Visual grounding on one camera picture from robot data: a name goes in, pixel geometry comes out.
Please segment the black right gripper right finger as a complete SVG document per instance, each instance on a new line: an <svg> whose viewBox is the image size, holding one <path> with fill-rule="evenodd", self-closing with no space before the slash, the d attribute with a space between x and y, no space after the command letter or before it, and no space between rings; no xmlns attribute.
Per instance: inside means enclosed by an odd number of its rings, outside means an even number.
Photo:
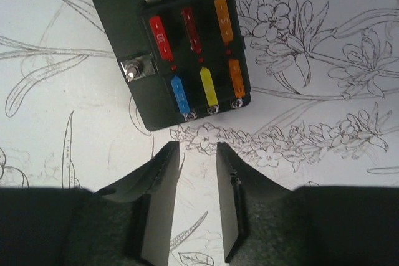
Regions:
<svg viewBox="0 0 399 266"><path fill-rule="evenodd" d="M248 165L225 142L216 147L216 170L224 261L238 263L261 253L267 206L291 190Z"/></svg>

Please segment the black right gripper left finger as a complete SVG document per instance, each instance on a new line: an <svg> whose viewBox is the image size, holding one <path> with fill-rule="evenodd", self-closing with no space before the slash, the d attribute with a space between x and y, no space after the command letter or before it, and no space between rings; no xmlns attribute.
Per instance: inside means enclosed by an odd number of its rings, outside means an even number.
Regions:
<svg viewBox="0 0 399 266"><path fill-rule="evenodd" d="M140 265L168 263L179 175L180 145L170 141L151 160L96 192L130 208L123 253Z"/></svg>

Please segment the black fuse box base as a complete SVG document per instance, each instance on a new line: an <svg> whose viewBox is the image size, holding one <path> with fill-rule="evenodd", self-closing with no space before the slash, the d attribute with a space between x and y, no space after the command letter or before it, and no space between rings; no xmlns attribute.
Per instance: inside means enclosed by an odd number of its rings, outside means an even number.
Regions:
<svg viewBox="0 0 399 266"><path fill-rule="evenodd" d="M156 131L247 106L251 87L245 43L235 0L227 0L234 39L221 38L214 0L93 0L122 75L145 128ZM191 7L202 52L191 50L181 14ZM149 19L160 16L173 53L173 61L160 56ZM239 60L245 96L236 98L229 73L229 59ZM210 70L218 104L207 103L200 70ZM171 87L177 75L182 81L190 112L182 115Z"/></svg>

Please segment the red blade fuse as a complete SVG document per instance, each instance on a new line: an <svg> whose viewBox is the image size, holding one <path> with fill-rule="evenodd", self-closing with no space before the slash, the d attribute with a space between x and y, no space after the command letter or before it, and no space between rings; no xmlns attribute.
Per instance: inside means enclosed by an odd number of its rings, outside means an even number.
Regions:
<svg viewBox="0 0 399 266"><path fill-rule="evenodd" d="M184 7L181 14L185 23L186 33L190 40L191 50L197 54L202 52L200 37L196 28L193 10L191 7Z"/></svg>
<svg viewBox="0 0 399 266"><path fill-rule="evenodd" d="M149 19L149 25L153 33L161 58L163 60L172 62L173 53L161 17L160 16L151 17Z"/></svg>

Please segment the yellow blade fuse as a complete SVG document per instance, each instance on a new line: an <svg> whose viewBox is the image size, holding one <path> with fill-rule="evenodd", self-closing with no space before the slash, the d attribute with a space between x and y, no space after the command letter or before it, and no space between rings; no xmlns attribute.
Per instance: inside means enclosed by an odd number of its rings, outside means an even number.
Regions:
<svg viewBox="0 0 399 266"><path fill-rule="evenodd" d="M208 68L202 67L200 70L201 82L205 92L207 103L210 107L218 104L218 98L213 84L211 72Z"/></svg>

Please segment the orange blade fuse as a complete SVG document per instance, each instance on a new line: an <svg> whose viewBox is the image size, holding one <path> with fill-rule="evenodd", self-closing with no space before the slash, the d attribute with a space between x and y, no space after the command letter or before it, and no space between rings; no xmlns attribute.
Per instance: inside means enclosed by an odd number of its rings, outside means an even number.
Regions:
<svg viewBox="0 0 399 266"><path fill-rule="evenodd" d="M214 0L214 6L216 9L222 41L225 44L228 44L233 41L234 36L227 0Z"/></svg>
<svg viewBox="0 0 399 266"><path fill-rule="evenodd" d="M234 88L234 94L236 98L241 98L245 96L246 93L245 93L244 81L241 74L239 60L229 59L228 65L229 65L229 73L232 85Z"/></svg>

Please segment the blue blade fuse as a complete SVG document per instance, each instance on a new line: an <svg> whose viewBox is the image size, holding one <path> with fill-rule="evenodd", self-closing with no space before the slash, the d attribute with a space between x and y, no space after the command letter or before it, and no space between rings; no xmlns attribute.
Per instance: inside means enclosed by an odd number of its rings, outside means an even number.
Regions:
<svg viewBox="0 0 399 266"><path fill-rule="evenodd" d="M190 112L190 106L188 104L186 93L179 76L175 75L171 80L171 87L177 102L179 111L182 115Z"/></svg>

